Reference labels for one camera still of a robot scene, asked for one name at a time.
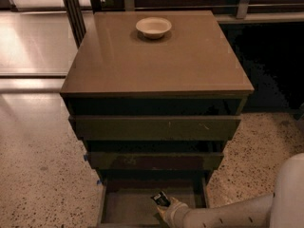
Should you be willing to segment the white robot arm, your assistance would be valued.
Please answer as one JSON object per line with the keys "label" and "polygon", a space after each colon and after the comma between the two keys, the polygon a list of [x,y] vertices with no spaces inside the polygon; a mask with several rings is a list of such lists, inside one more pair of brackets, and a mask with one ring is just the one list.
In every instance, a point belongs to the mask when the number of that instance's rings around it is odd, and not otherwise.
{"label": "white robot arm", "polygon": [[272,194],[197,209],[171,198],[158,211],[170,228],[304,228],[304,154],[282,164]]}

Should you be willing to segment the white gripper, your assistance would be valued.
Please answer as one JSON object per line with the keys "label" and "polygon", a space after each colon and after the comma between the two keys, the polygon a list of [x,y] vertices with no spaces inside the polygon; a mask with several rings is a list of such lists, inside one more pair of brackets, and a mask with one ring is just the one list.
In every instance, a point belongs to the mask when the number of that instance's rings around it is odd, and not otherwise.
{"label": "white gripper", "polygon": [[157,210],[170,228],[183,228],[183,219],[190,208],[186,203],[171,197],[168,207],[158,205]]}

